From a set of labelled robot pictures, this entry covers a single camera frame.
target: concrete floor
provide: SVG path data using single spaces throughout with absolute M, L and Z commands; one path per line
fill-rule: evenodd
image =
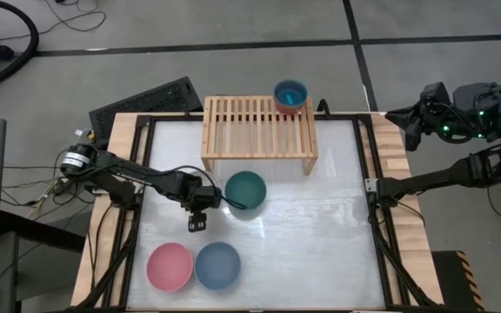
M 44 1 L 8 2 L 25 10 L 40 30 L 57 21 Z M 93 4 L 81 0 L 82 8 Z M 501 34 L 501 1 L 496 0 L 351 0 L 351 5 L 361 38 Z M 42 36 L 40 50 L 351 38 L 344 6 L 337 0 L 107 0 L 99 8 L 108 15 L 101 28 L 78 33 L 58 26 Z M 57 12 L 62 17 L 77 14 L 74 7 L 57 7 Z M 74 24 L 91 26 L 98 18 Z M 18 23 L 14 19 L 0 11 L 0 21 Z M 8 23 L 0 23 L 0 37 L 23 33 L 11 32 Z M 20 50 L 27 41 L 7 44 Z M 415 103 L 422 88 L 436 81 L 444 81 L 449 91 L 479 81 L 501 83 L 501 41 L 365 45 L 363 50 L 381 111 Z M 270 94 L 276 82 L 292 77 L 305 82 L 315 99 L 326 98 L 333 110 L 368 110 L 352 46 L 35 57 L 0 83 L 0 117 L 8 121 L 6 163 L 51 165 L 57 152 L 73 143 L 74 130 L 90 126 L 88 111 L 182 76 L 190 77 L 201 99 Z M 408 154 L 411 172 L 442 169 L 484 146 L 424 137 L 419 149 Z M 49 175 L 9 170 L 4 181 Z M 14 195 L 28 201 L 39 192 Z M 491 193 L 501 210 L 501 184 Z M 501 311 L 501 219 L 491 211 L 484 190 L 450 187 L 427 192 L 420 202 L 431 248 L 465 251 L 486 309 Z M 71 207 L 46 221 L 69 216 L 79 205 Z M 59 266 L 75 269 L 77 262 L 72 256 Z M 70 288 L 37 299 L 27 311 L 63 308 Z

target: green bowl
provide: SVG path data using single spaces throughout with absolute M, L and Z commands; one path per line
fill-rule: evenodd
M 252 210 L 260 206 L 266 198 L 266 183 L 251 171 L 233 175 L 225 185 L 225 197 Z

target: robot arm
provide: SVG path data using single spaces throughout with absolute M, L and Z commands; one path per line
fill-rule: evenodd
M 443 83 L 424 87 L 420 100 L 409 108 L 389 111 L 386 118 L 405 131 L 405 148 L 417 149 L 421 134 L 436 132 L 447 143 L 466 143 L 473 137 L 487 142 L 501 139 L 501 85 L 474 83 L 459 87 L 450 102 Z M 491 157 L 498 156 L 492 164 Z M 382 203 L 395 205 L 406 194 L 459 184 L 486 188 L 501 182 L 501 144 L 469 155 L 447 170 L 402 180 L 367 181 Z
M 91 145 L 71 146 L 60 170 L 72 181 L 90 181 L 107 190 L 111 202 L 127 210 L 135 210 L 140 206 L 132 182 L 150 186 L 160 195 L 181 203 L 181 207 L 191 213 L 190 232 L 205 230 L 206 215 L 203 211 L 209 207 L 218 208 L 222 200 L 221 190 L 213 185 L 203 186 L 199 176 L 178 169 L 158 171 L 147 168 Z

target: white table surface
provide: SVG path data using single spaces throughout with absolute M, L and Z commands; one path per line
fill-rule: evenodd
M 304 176 L 298 160 L 216 161 L 222 188 L 240 170 L 266 182 L 258 216 L 207 209 L 207 230 L 190 233 L 188 213 L 147 189 L 130 281 L 128 307 L 155 309 L 377 309 L 384 298 L 377 267 L 357 144 L 349 121 L 316 121 L 317 164 Z M 150 167 L 204 168 L 201 122 L 158 122 Z M 241 256 L 237 282 L 222 292 L 194 277 L 179 291 L 162 292 L 146 278 L 152 251 L 183 244 L 196 258 L 223 241 Z

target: wooden rack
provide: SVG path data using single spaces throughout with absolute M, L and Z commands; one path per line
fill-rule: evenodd
M 202 161 L 208 171 L 215 160 L 302 159 L 309 175 L 318 159 L 312 101 L 295 115 L 276 109 L 272 96 L 206 97 Z

